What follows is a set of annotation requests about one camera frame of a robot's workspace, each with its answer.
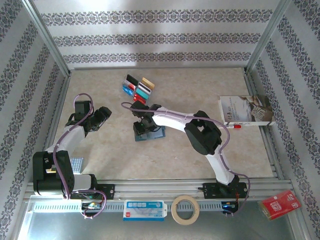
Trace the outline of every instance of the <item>book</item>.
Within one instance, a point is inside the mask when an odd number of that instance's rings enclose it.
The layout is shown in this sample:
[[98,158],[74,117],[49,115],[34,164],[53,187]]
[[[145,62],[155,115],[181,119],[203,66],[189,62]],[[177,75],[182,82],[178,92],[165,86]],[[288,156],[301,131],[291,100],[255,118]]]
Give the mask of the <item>book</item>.
[[224,125],[271,126],[275,121],[267,96],[220,96]]

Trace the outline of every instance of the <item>red marker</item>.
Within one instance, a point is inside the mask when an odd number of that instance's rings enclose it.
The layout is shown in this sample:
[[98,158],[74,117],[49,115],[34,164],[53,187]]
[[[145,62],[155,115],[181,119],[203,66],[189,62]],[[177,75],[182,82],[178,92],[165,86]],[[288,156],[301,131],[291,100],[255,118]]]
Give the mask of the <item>red marker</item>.
[[227,129],[240,129],[241,125],[224,125]]

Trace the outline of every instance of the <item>red box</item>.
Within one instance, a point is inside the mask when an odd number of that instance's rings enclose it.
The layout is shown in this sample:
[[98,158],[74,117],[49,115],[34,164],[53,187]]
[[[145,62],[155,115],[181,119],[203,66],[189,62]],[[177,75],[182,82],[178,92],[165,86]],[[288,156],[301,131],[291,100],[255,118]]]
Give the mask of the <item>red box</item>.
[[301,207],[301,203],[290,190],[269,197],[259,204],[269,220],[281,217]]
[[143,97],[141,97],[140,95],[138,95],[138,94],[135,94],[135,95],[134,95],[133,101],[134,101],[134,102],[135,102],[135,101],[140,101],[140,102],[143,103],[144,105],[146,104],[146,100],[145,100]]

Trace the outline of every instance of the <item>tape roll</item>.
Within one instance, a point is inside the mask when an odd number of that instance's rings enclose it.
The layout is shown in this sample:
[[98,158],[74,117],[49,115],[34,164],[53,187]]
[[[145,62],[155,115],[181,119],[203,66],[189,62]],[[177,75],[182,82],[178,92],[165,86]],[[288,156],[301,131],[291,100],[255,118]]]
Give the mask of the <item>tape roll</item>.
[[[189,219],[183,219],[183,218],[179,217],[177,214],[177,205],[181,201],[187,201],[193,205],[193,214],[192,214],[192,217],[190,217]],[[173,201],[172,206],[171,206],[172,217],[180,225],[193,224],[198,219],[199,213],[200,213],[199,205],[198,205],[197,201],[192,196],[188,196],[188,195],[178,196]]]

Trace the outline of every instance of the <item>cable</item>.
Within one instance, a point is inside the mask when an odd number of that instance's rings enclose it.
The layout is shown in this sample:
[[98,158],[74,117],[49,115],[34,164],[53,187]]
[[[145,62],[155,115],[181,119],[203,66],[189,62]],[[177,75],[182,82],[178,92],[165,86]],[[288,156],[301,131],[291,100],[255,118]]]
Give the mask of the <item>cable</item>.
[[74,100],[73,100],[73,106],[75,106],[75,103],[76,103],[76,99],[82,95],[86,95],[87,97],[89,97],[90,101],[91,101],[91,104],[90,104],[90,111],[84,116],[84,118],[82,118],[80,121],[78,121],[75,125],[73,125],[69,130],[67,130],[60,138],[59,140],[56,142],[55,146],[54,146],[54,149],[53,149],[53,162],[54,162],[54,165],[55,165],[55,168],[61,178],[61,181],[62,181],[62,184],[63,184],[63,187],[64,187],[64,191],[65,191],[65,196],[66,196],[66,199],[69,200],[70,199],[70,192],[69,192],[69,188],[68,188],[68,184],[67,184],[67,181],[59,167],[59,164],[58,164],[58,161],[57,161],[57,149],[60,145],[60,143],[62,142],[62,140],[73,130],[75,129],[79,124],[81,124],[90,114],[91,114],[91,111],[93,110],[93,106],[94,106],[94,102],[92,100],[92,97],[87,94],[87,93],[80,93],[78,94],[77,96],[75,96]]
[[103,192],[103,191],[99,191],[99,190],[95,190],[95,189],[88,189],[88,190],[78,190],[78,191],[74,191],[74,193],[76,194],[88,194],[88,193],[99,193],[102,195],[102,200],[104,199],[104,202],[103,202],[103,205],[100,207],[100,210],[95,214],[95,215],[92,215],[92,216],[87,216],[86,215],[86,210],[84,210],[83,213],[81,213],[85,219],[93,219],[95,218],[96,216],[98,216],[100,213],[103,212],[103,210],[105,209],[106,207],[106,204],[107,204],[107,195]]
[[246,192],[246,196],[243,200],[243,204],[241,205],[241,207],[234,213],[231,215],[231,217],[235,216],[236,214],[238,214],[245,206],[247,200],[248,200],[248,197],[249,197],[249,192],[250,192],[250,188],[251,188],[251,182],[250,182],[250,179],[247,175],[245,174],[242,174],[242,173],[237,173],[237,172],[234,172],[232,171],[226,164],[225,160],[224,160],[224,157],[222,155],[222,151],[223,149],[227,146],[227,144],[229,143],[229,140],[230,140],[230,132],[229,130],[226,128],[226,126],[224,124],[222,124],[221,122],[215,120],[215,119],[211,119],[211,118],[206,118],[206,117],[200,117],[200,116],[187,116],[187,115],[184,115],[184,114],[179,114],[179,113],[176,113],[176,112],[171,112],[171,111],[160,111],[160,110],[145,110],[145,109],[135,109],[135,108],[131,108],[131,107],[128,107],[128,106],[125,106],[126,104],[130,104],[130,106],[132,106],[132,103],[131,102],[127,102],[127,101],[124,101],[121,103],[121,106],[125,109],[128,109],[130,111],[134,111],[134,112],[144,112],[144,113],[158,113],[158,114],[164,114],[164,115],[167,115],[167,116],[172,116],[172,117],[184,117],[185,119],[195,119],[195,120],[204,120],[204,121],[210,121],[210,122],[213,122],[214,124],[217,124],[219,126],[221,126],[225,132],[226,132],[226,140],[224,142],[224,144],[222,145],[222,147],[220,148],[220,150],[218,151],[219,155],[220,155],[220,158],[221,158],[221,162],[224,166],[224,168],[234,174],[234,175],[238,175],[238,176],[242,176],[244,178],[246,178],[246,180],[248,181],[248,186],[247,186],[247,192]]
[[223,209],[222,212],[226,212],[226,213],[225,213],[225,217],[226,217],[226,218],[228,217],[227,213],[228,213],[228,214],[231,214],[232,217],[235,215],[232,211],[229,211],[229,210],[226,210],[226,209]]
[[152,133],[158,132],[161,128],[162,128],[162,127],[159,126],[157,129],[155,129],[155,130],[153,130],[153,131],[150,131],[150,132],[152,132]]
[[[66,199],[69,200],[70,199],[70,192],[69,192],[69,188],[68,188],[68,184],[67,184],[67,181],[65,179],[65,176],[63,175],[61,169],[60,169],[60,166],[58,164],[58,161],[57,161],[57,149],[60,145],[60,143],[62,142],[62,140],[73,130],[75,129],[77,126],[79,126],[84,120],[86,120],[87,117],[89,117],[90,115],[93,114],[93,111],[94,111],[94,101],[92,100],[92,97],[87,94],[87,93],[80,93],[78,94],[77,96],[75,96],[74,100],[73,100],[73,106],[75,107],[75,104],[76,104],[76,99],[82,95],[85,95],[87,96],[89,99],[90,99],[90,110],[89,112],[80,120],[78,121],[75,125],[73,125],[70,129],[68,129],[60,138],[59,140],[56,142],[55,146],[54,146],[54,149],[53,149],[53,153],[52,153],[52,157],[53,157],[53,162],[54,162],[54,165],[55,165],[55,168],[60,176],[60,179],[62,181],[62,185],[63,185],[63,188],[64,188],[64,191],[65,191],[65,196],[66,196]],[[88,189],[88,190],[77,190],[77,191],[73,191],[73,193],[80,193],[80,194],[83,194],[83,193],[99,193],[102,195],[102,200],[104,199],[104,203],[103,203],[103,207],[101,207],[100,211],[98,211],[95,215],[93,216],[87,216],[86,215],[86,211],[87,210],[84,210],[83,213],[81,213],[84,218],[90,218],[90,219],[93,219],[95,218],[96,216],[98,216],[100,213],[102,213],[102,211],[105,209],[106,207],[106,204],[107,204],[107,196],[106,194],[103,192],[103,191],[99,191],[99,190],[95,190],[95,189]]]

